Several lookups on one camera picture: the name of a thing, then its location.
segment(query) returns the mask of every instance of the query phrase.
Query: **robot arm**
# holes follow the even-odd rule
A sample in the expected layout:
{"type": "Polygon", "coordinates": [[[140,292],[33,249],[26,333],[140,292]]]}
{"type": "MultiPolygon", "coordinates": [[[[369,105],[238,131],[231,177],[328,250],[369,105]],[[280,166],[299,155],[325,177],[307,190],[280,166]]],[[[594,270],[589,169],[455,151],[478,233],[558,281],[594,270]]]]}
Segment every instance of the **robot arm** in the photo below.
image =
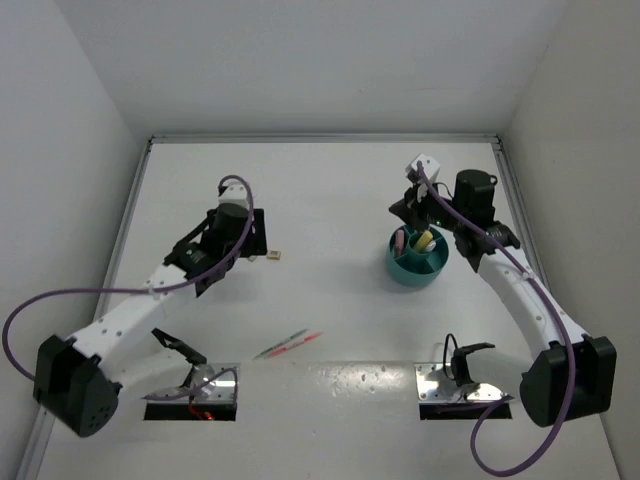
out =
{"type": "Polygon", "coordinates": [[[207,218],[176,243],[139,290],[147,295],[129,296],[66,339],[53,335],[45,340],[36,364],[38,403],[77,435],[87,437],[109,421],[119,401],[171,385],[188,386],[207,359],[160,328],[224,278],[239,257],[266,255],[264,212],[249,207],[249,194],[237,184],[220,187],[218,208],[207,212],[207,218]],[[123,366],[123,357],[149,333],[167,350],[123,366]]]}
{"type": "MultiPolygon", "coordinates": [[[[426,230],[432,225],[450,230],[454,234],[456,249],[500,297],[522,331],[533,365],[500,353],[490,343],[468,345],[456,349],[451,368],[456,383],[486,382],[519,397],[531,417],[539,426],[551,425],[557,417],[567,383],[568,366],[562,336],[533,288],[529,278],[534,273],[529,266],[520,242],[511,230],[494,220],[494,188],[497,178],[478,170],[465,170],[456,178],[453,198],[445,202],[485,232],[474,232],[452,216],[447,209],[428,194],[418,174],[421,161],[424,173],[434,182],[440,165],[433,158],[419,155],[407,167],[407,178],[412,182],[404,198],[389,208],[415,230],[426,230]],[[487,241],[493,237],[524,267],[523,274],[515,268],[505,254],[487,241]]],[[[606,411],[611,402],[616,351],[606,337],[591,338],[558,305],[551,294],[540,286],[559,312],[567,329],[575,353],[577,371],[568,419],[606,411]]]]}

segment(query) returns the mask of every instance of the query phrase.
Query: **white wall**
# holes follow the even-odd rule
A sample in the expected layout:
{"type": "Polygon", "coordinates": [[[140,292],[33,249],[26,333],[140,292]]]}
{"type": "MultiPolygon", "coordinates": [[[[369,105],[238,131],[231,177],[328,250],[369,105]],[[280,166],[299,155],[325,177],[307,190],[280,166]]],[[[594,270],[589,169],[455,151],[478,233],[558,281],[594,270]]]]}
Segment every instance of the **white wall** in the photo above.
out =
{"type": "Polygon", "coordinates": [[[566,0],[56,0],[136,132],[496,132],[566,0]]]}
{"type": "MultiPolygon", "coordinates": [[[[36,293],[101,285],[142,150],[53,0],[0,2],[0,318],[36,293]]],[[[96,299],[45,301],[11,345],[33,371],[52,333],[96,299]]],[[[0,478],[13,478],[36,411],[32,384],[0,357],[0,478]]]]}
{"type": "Polygon", "coordinates": [[[574,0],[505,135],[554,294],[618,350],[605,426],[640,477],[640,2],[574,0]]]}

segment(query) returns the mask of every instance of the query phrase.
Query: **white table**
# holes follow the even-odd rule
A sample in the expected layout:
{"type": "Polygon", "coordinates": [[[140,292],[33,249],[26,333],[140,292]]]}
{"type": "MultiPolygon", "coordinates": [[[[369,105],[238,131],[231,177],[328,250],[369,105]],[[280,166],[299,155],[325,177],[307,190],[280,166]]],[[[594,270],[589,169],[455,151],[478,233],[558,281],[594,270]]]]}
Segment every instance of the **white table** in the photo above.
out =
{"type": "MultiPolygon", "coordinates": [[[[114,256],[115,285],[144,281],[216,205],[218,180],[230,173],[250,182],[269,247],[282,251],[280,261],[241,260],[166,329],[211,362],[243,362],[237,421],[142,421],[140,401],[121,405],[86,440],[56,422],[37,478],[490,478],[469,451],[473,421],[419,420],[413,362],[441,358],[447,332],[523,358],[528,349],[449,233],[449,262],[428,288],[407,289],[386,274],[383,249],[400,223],[387,208],[420,152],[442,164],[439,180],[451,189],[461,169],[499,174],[492,145],[480,141],[154,144],[114,256]],[[249,361],[303,327],[324,335],[278,359],[249,361]]],[[[501,185],[496,218],[512,225],[501,185]]],[[[149,340],[136,355],[156,348],[149,340]]],[[[519,463],[547,432],[519,404],[512,412],[480,435],[494,467],[519,463]]],[[[600,418],[567,423],[519,478],[618,478],[600,418]]]]}

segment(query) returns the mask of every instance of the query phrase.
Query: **marker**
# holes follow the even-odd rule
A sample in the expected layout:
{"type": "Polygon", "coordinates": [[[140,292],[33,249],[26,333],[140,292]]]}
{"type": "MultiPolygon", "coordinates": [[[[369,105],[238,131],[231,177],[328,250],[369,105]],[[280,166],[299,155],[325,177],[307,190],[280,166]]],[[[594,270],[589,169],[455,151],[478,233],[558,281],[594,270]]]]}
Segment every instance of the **marker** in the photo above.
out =
{"type": "Polygon", "coordinates": [[[394,246],[394,255],[398,258],[404,253],[404,230],[396,230],[396,243],[394,246]]]}
{"type": "Polygon", "coordinates": [[[422,235],[420,235],[420,238],[413,246],[413,249],[418,253],[422,253],[424,249],[427,248],[427,245],[429,245],[431,240],[433,240],[433,233],[427,230],[422,235]]]}
{"type": "Polygon", "coordinates": [[[276,355],[280,355],[281,353],[288,352],[289,350],[293,350],[294,348],[299,347],[300,345],[304,345],[305,343],[310,342],[314,338],[318,338],[320,335],[322,335],[322,333],[323,332],[316,332],[309,335],[308,337],[304,337],[302,340],[294,343],[293,345],[289,345],[288,347],[280,347],[274,350],[273,352],[271,352],[269,355],[267,355],[267,358],[275,357],[276,355]]]}
{"type": "Polygon", "coordinates": [[[302,330],[300,330],[299,332],[294,333],[290,337],[285,338],[283,341],[276,343],[273,347],[267,348],[264,352],[262,352],[262,353],[256,355],[255,357],[253,357],[253,359],[254,360],[258,360],[259,358],[262,358],[262,357],[266,356],[267,354],[269,354],[272,351],[274,351],[276,348],[280,348],[283,345],[286,345],[287,343],[289,343],[291,340],[295,340],[300,335],[304,335],[305,333],[307,333],[307,330],[309,330],[309,329],[308,328],[303,328],[302,330]]]}
{"type": "Polygon", "coordinates": [[[429,242],[429,244],[427,245],[427,247],[423,250],[422,253],[433,252],[435,249],[436,249],[436,241],[435,240],[431,240],[429,242]]]}

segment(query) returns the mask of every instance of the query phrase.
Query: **teal bowl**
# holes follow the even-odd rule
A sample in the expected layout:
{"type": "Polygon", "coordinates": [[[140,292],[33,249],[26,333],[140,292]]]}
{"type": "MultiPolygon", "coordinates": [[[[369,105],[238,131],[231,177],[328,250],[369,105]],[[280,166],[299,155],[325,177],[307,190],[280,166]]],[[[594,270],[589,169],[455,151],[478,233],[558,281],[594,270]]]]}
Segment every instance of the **teal bowl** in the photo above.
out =
{"type": "Polygon", "coordinates": [[[436,248],[432,252],[418,253],[412,247],[422,232],[416,232],[406,225],[400,228],[405,232],[405,248],[402,255],[395,257],[394,231],[387,245],[386,263],[389,274],[396,282],[407,287],[426,287],[436,279],[449,259],[447,241],[438,230],[430,227],[436,248]]]}

